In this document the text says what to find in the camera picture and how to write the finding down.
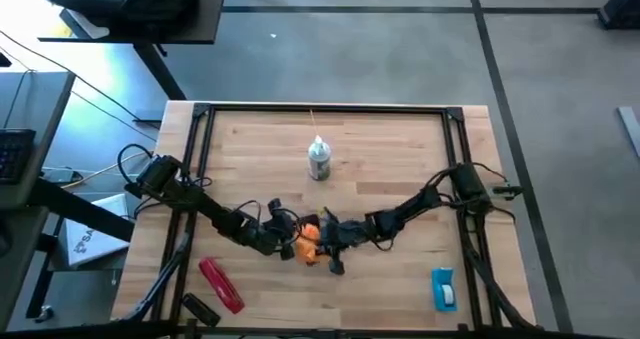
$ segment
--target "butcher block tabletop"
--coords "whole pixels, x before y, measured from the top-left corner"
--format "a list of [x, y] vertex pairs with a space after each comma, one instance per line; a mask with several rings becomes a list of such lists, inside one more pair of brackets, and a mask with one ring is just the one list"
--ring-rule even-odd
[[[167, 104], [155, 153], [182, 160], [193, 105]], [[316, 135], [309, 113], [252, 111], [257, 104], [246, 105], [242, 111], [215, 111], [206, 164], [212, 184], [205, 190], [230, 208], [248, 200], [262, 203], [263, 221], [270, 219], [266, 204], [273, 198], [301, 216], [326, 206], [340, 220], [364, 220], [366, 212], [393, 208], [412, 197], [448, 166], [442, 119], [436, 115], [315, 112], [317, 131], [332, 149], [331, 176], [317, 182], [307, 174], [307, 150]], [[473, 161], [501, 171], [487, 107], [462, 109]], [[205, 122], [200, 121], [191, 172], [197, 166]], [[478, 173], [485, 184], [500, 183], [485, 170]], [[450, 192], [450, 184], [445, 180], [439, 189]], [[504, 203], [495, 204], [508, 209]], [[243, 210], [257, 215], [255, 205]], [[170, 216], [171, 209], [157, 206], [138, 217], [112, 317], [131, 311], [156, 279]], [[493, 212], [487, 216], [486, 232], [497, 282], [523, 317], [535, 322], [513, 220]], [[245, 308], [238, 314], [224, 307], [200, 273], [198, 262], [205, 257], [216, 259], [244, 300]], [[472, 327], [453, 210], [430, 210], [411, 221], [388, 252], [368, 243], [348, 249], [342, 260], [346, 273], [337, 276], [327, 265], [307, 267], [296, 260], [281, 261], [277, 254], [263, 256], [221, 237], [199, 215], [185, 293], [195, 294], [215, 310], [222, 317], [220, 327], [456, 330], [460, 323]], [[435, 309], [431, 270], [436, 267], [454, 269], [456, 312]], [[169, 317], [174, 281], [175, 274], [165, 293], [163, 319]], [[477, 282], [483, 319], [489, 323], [486, 292], [479, 277]], [[181, 323], [189, 318], [191, 313], [182, 308]]]

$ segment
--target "table leg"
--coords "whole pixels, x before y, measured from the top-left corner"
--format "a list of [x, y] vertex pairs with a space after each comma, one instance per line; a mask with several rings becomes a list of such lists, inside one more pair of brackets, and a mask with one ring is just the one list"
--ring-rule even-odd
[[[176, 80], [171, 75], [171, 72], [164, 64], [162, 57], [153, 47], [153, 44], [133, 44], [133, 49], [144, 65], [149, 69], [151, 75], [156, 79], [162, 90], [167, 94], [169, 100], [187, 100], [187, 97], [176, 83]], [[140, 120], [139, 122], [161, 122], [164, 114], [164, 108], [159, 110], [145, 110], [136, 112], [136, 115]]]
[[129, 220], [40, 178], [36, 179], [28, 203], [47, 207], [65, 218], [126, 242], [133, 234], [133, 223]]

